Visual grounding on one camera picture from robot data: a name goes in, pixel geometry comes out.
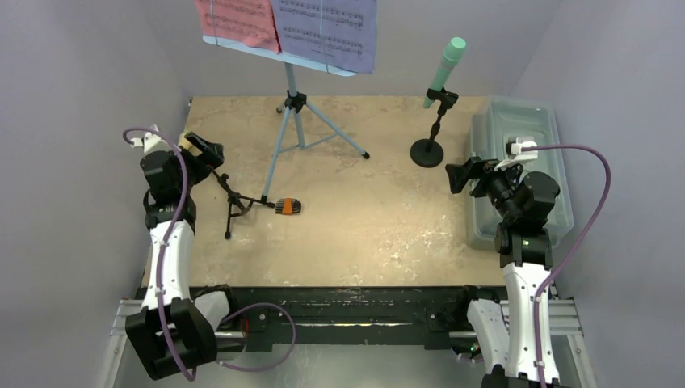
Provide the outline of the black tripod mic stand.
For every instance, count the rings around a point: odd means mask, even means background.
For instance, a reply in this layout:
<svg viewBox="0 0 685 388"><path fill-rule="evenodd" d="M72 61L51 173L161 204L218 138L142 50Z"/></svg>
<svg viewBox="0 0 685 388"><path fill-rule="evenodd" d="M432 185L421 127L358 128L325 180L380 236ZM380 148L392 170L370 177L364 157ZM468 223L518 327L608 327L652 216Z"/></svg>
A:
<svg viewBox="0 0 685 388"><path fill-rule="evenodd" d="M215 169L212 169L212 175L216 178L216 181L227 194L228 212L224 234L226 240L231 239L232 236L231 221L236 217L241 217L248 214L254 204L264 205L269 209L275 209L275 203L269 202L265 196L262 196L258 199L244 196L239 192L235 192L229 186L228 174L220 175Z"/></svg>

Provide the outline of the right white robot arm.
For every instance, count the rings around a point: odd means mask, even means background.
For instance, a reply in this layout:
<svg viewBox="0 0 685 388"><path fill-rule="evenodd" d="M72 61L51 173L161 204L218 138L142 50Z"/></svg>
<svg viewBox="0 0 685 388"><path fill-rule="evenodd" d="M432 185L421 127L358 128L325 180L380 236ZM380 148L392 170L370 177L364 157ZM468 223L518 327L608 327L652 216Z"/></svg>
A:
<svg viewBox="0 0 685 388"><path fill-rule="evenodd" d="M494 299L472 296L456 303L453 317L474 329L486 367L483 387L558 387L549 322L552 246L546 229L561 189L540 171L521 164L501 166L497 159L471 157L445 167L450 190L487 198L499 213L494 247L506 285L508 317Z"/></svg>

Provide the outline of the beige microphone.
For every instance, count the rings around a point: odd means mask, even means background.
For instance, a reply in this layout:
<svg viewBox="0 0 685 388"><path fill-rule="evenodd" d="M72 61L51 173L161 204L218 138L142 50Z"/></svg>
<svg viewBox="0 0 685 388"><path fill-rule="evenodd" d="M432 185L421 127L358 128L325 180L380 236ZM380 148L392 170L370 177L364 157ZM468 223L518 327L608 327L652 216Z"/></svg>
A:
<svg viewBox="0 0 685 388"><path fill-rule="evenodd" d="M177 142L177 146L180 149L187 150L188 152L192 152L193 149L195 148L193 144L187 139L187 136L190 133L188 131L184 131L179 135L179 140Z"/></svg>

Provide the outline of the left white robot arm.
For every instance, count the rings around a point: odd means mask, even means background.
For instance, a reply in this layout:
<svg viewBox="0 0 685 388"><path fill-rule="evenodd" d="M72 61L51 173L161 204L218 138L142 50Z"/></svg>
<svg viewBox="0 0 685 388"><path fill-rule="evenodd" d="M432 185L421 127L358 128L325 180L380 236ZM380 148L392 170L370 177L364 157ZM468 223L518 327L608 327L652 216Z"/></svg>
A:
<svg viewBox="0 0 685 388"><path fill-rule="evenodd" d="M150 378L180 373L193 382L198 367L217 357L216 329L232 330L241 319L241 309L225 293L195 302L189 285L196 222L191 189L224 164L224 147L193 132L172 141L154 126L136 131L138 137L124 130L123 138L143 150L152 260L141 309L125 319L124 329Z"/></svg>

